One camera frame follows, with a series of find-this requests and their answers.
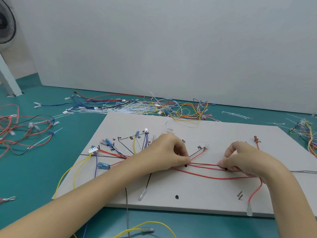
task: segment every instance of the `person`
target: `person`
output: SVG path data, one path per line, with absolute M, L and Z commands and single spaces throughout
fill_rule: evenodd
M 281 162 L 238 141 L 224 156 L 220 167 L 260 177 L 267 185 L 281 238 L 317 236 L 314 213 L 295 176 Z M 172 133 L 162 134 L 140 153 L 3 228 L 0 237 L 69 238 L 129 183 L 189 162 L 185 144 Z

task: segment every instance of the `blue terminal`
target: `blue terminal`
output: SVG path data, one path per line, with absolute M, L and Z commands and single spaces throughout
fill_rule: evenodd
M 109 170 L 110 169 L 110 164 L 105 164 L 105 163 L 102 163 L 102 162 L 98 162 L 97 167 L 99 169 Z
M 110 147 L 113 146 L 113 143 L 109 140 L 109 139 L 105 139 L 105 142 L 107 145 L 109 145 Z

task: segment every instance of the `person's right arm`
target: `person's right arm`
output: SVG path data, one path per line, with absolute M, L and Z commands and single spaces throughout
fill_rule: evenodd
M 317 237 L 317 222 L 295 176 L 278 160 L 246 142 L 234 142 L 218 165 L 262 178 L 281 238 Z

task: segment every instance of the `wiring board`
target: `wiring board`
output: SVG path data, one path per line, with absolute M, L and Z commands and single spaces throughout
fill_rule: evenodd
M 53 198 L 60 197 L 93 179 L 95 175 L 106 172 L 104 169 L 96 170 L 94 154 L 88 156 L 87 150 L 92 146 L 100 145 L 100 150 L 104 151 L 97 152 L 98 162 L 113 165 L 123 160 L 123 155 L 130 156 L 134 150 L 136 153 L 140 152 L 145 146 L 145 136 L 148 137 L 147 144 L 151 145 L 153 135 L 158 137 L 170 130 L 184 141 L 189 155 L 197 152 L 198 156 L 193 161 L 199 165 L 178 167 L 182 172 L 175 169 L 155 172 L 150 180 L 149 175 L 141 177 L 127 187 L 129 208 L 245 216 L 248 199 L 260 185 L 259 178 L 243 178 L 245 176 L 241 173 L 197 166 L 202 166 L 203 163 L 217 164 L 224 158 L 226 148 L 237 140 L 257 147 L 254 136 L 257 136 L 262 151 L 280 160 L 288 169 L 317 171 L 316 158 L 278 127 L 214 121 L 201 121 L 196 125 L 182 119 L 110 112 L 75 162 L 76 164 L 86 159 L 81 163 L 81 168 L 78 170 L 81 165 L 78 164 L 69 170 Z M 105 139 L 113 143 L 115 149 L 107 144 L 100 144 Z M 207 149 L 204 148 L 206 143 L 209 143 Z M 116 156 L 108 154 L 117 150 L 120 152 Z M 317 192 L 313 189 L 317 176 L 308 173 L 294 175 L 317 216 Z M 147 193 L 139 200 L 147 183 Z M 107 204 L 108 207 L 122 208 L 125 205 L 124 189 Z M 266 185 L 253 196 L 252 211 L 253 216 L 273 216 Z

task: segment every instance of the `fan grille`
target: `fan grille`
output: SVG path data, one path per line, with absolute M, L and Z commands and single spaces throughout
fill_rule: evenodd
M 0 0 L 0 44 L 10 42 L 17 31 L 16 20 L 8 5 Z

